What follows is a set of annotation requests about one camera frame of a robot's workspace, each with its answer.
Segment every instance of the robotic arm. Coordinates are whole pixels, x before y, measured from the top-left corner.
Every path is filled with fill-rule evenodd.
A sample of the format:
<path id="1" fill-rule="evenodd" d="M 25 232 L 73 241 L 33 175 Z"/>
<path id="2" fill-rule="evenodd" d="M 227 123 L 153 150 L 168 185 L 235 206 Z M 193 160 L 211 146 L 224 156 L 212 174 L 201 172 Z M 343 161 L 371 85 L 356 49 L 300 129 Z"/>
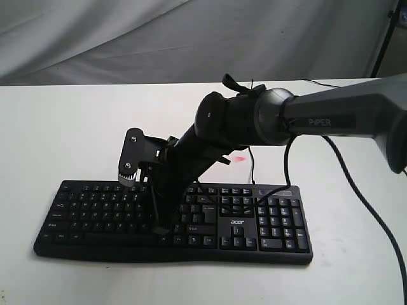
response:
<path id="1" fill-rule="evenodd" d="M 407 74 L 319 93 L 239 86 L 228 74 L 233 98 L 217 92 L 199 105 L 194 124 L 180 138 L 162 140 L 129 129 L 119 161 L 119 181 L 149 181 L 156 232 L 166 233 L 185 189 L 223 156 L 247 146 L 283 146 L 291 135 L 370 137 L 393 172 L 407 165 Z"/>

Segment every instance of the gray fabric backdrop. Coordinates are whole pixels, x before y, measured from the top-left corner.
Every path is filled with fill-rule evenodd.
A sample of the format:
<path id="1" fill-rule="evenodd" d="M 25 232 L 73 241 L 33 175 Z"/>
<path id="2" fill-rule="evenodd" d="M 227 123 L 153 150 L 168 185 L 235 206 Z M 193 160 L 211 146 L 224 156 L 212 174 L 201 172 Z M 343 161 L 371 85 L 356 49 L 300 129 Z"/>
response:
<path id="1" fill-rule="evenodd" d="M 10 69 L 3 84 L 213 82 L 225 72 L 240 81 L 368 77 L 397 3 L 190 0 L 169 10 L 181 2 L 161 12 L 138 11 L 127 19 L 134 30 L 57 64 Z M 136 20 L 141 16 L 144 22 Z M 105 19 L 99 20 L 105 28 L 121 22 Z"/>

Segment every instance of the space bar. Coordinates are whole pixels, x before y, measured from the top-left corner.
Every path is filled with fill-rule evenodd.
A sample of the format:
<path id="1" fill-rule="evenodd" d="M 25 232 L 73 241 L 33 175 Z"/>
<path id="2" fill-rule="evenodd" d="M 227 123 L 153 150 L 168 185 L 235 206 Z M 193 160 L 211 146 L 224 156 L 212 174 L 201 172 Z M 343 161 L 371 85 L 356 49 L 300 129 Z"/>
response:
<path id="1" fill-rule="evenodd" d="M 152 234 L 87 233 L 85 242 L 98 245 L 148 246 L 156 244 L 156 236 Z"/>

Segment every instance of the black keyboard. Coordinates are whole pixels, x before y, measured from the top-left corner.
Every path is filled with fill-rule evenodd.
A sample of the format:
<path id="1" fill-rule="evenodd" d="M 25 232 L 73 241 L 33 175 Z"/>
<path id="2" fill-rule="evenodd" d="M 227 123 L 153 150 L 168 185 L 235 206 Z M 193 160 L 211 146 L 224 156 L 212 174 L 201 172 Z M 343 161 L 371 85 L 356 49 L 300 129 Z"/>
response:
<path id="1" fill-rule="evenodd" d="M 202 184 L 186 191 L 173 231 L 153 234 L 146 186 L 61 183 L 34 244 L 39 256 L 82 261 L 240 261 L 308 264 L 312 247 L 300 190 L 292 186 Z"/>

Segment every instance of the white table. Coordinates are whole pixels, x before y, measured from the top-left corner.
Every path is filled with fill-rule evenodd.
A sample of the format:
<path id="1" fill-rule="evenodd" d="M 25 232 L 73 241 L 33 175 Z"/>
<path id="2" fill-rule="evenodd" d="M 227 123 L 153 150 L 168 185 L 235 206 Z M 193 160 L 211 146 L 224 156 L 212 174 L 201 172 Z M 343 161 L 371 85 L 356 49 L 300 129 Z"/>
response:
<path id="1" fill-rule="evenodd" d="M 266 85 L 297 95 L 328 89 L 305 81 Z M 219 83 L 0 87 L 0 290 L 5 295 L 0 304 L 402 303 L 391 244 L 320 137 L 300 137 L 289 158 L 314 249 L 309 266 L 103 264 L 35 256 L 32 245 L 62 180 L 115 180 L 127 129 L 180 136 L 211 91 L 234 94 Z M 374 141 L 334 141 L 406 257 L 407 178 L 390 171 Z M 257 183 L 284 183 L 283 152 L 283 147 L 253 147 Z M 216 164 L 201 181 L 247 183 L 247 151 L 232 156 L 247 159 Z"/>

